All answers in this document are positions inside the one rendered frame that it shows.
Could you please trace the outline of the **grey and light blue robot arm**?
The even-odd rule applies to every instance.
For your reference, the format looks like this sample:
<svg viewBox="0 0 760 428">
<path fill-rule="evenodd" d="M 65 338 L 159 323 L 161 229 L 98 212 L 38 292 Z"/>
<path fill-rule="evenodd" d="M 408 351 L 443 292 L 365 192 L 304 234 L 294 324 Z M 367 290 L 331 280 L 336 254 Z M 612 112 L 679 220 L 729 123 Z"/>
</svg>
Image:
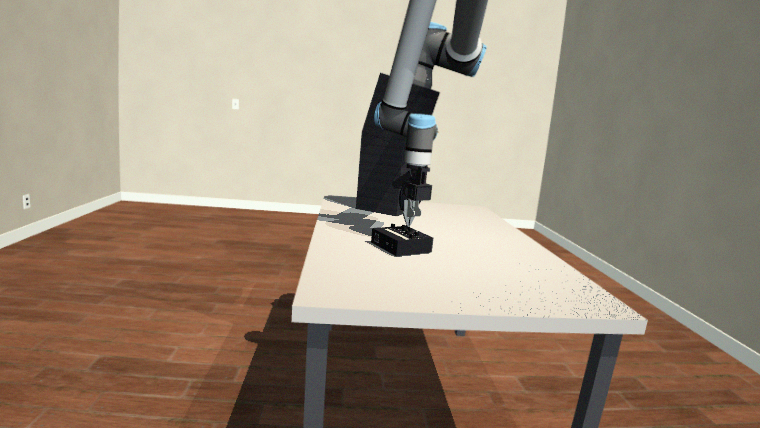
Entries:
<svg viewBox="0 0 760 428">
<path fill-rule="evenodd" d="M 437 125 L 434 116 L 405 111 L 412 83 L 431 89 L 434 65 L 474 77 L 487 48 L 479 37 L 488 0 L 456 0 L 452 33 L 431 22 L 436 1 L 409 1 L 386 91 L 373 118 L 375 126 L 407 138 L 404 162 L 421 167 L 431 163 Z"/>
</svg>

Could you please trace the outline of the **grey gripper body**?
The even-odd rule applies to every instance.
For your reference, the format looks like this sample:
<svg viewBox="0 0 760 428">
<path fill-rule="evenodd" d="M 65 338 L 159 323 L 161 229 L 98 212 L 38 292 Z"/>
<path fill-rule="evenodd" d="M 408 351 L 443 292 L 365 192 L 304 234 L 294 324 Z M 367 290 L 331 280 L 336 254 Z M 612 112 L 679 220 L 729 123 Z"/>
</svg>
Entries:
<svg viewBox="0 0 760 428">
<path fill-rule="evenodd" d="M 426 184 L 427 172 L 430 172 L 430 168 L 409 165 L 407 168 L 411 169 L 412 177 L 409 180 L 404 181 L 401 190 L 404 195 L 414 201 L 428 201 L 431 200 L 432 185 Z M 422 172 L 422 175 L 421 175 Z M 425 177 L 426 172 L 426 177 Z M 409 184 L 411 183 L 411 184 Z M 412 196 L 411 196 L 412 190 Z M 416 190 L 416 191 L 415 191 Z"/>
</svg>

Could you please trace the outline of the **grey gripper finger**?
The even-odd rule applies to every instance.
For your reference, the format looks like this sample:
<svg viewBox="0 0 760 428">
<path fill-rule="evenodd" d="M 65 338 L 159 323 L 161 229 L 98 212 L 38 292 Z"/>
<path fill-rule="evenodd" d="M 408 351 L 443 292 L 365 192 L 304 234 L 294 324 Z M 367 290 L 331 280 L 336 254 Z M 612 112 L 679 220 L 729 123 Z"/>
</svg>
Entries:
<svg viewBox="0 0 760 428">
<path fill-rule="evenodd" d="M 412 209 L 412 201 L 410 199 L 407 200 L 407 197 L 404 195 L 403 190 L 400 190 L 399 205 L 400 205 L 400 209 L 402 211 L 405 223 L 407 227 L 409 227 L 409 217 L 414 217 L 415 212 Z"/>
<path fill-rule="evenodd" d="M 411 200 L 411 201 L 412 201 L 412 208 L 413 208 L 413 210 L 415 212 L 415 215 L 414 215 L 414 217 L 409 217 L 409 227 L 411 226 L 414 218 L 417 217 L 417 216 L 421 216 L 421 214 L 422 214 L 422 211 L 419 208 L 419 204 L 420 204 L 421 201 L 414 201 L 414 200 Z"/>
</svg>

